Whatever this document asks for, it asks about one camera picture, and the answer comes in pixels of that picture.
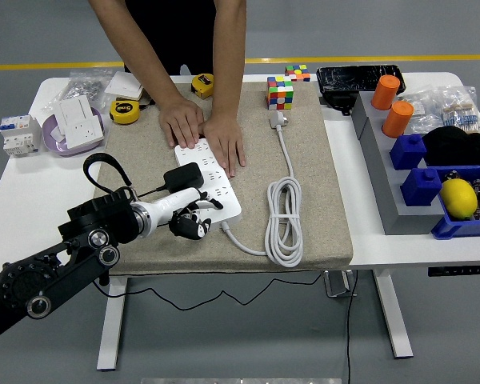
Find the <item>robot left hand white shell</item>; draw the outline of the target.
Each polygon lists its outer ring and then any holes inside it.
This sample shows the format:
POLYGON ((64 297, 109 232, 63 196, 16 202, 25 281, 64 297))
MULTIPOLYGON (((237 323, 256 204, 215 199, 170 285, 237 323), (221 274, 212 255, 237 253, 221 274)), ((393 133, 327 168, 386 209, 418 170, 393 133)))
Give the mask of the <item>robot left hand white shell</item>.
POLYGON ((223 204, 218 200, 195 187, 180 190, 155 202, 132 202, 131 206, 138 221, 138 236, 140 238, 150 236, 158 226, 167 224, 174 212, 199 201, 208 201, 218 210, 223 208, 223 204))

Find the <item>person's left hand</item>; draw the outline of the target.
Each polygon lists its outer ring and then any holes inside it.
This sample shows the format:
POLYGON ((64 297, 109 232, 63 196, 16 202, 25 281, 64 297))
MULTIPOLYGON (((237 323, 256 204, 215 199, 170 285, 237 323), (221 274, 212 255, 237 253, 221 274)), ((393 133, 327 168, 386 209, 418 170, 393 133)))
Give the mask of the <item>person's left hand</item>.
POLYGON ((232 114, 212 114, 198 126, 229 178, 236 176, 238 166, 246 165, 242 128, 232 114))

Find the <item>person's right hand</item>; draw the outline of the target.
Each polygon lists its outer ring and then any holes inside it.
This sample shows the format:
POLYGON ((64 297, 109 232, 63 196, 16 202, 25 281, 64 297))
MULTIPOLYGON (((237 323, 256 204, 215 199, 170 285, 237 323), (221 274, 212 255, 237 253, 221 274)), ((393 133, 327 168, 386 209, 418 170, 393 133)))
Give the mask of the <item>person's right hand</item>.
POLYGON ((159 123, 169 147, 194 148, 198 126, 204 122, 202 109, 182 96, 158 103, 159 123))

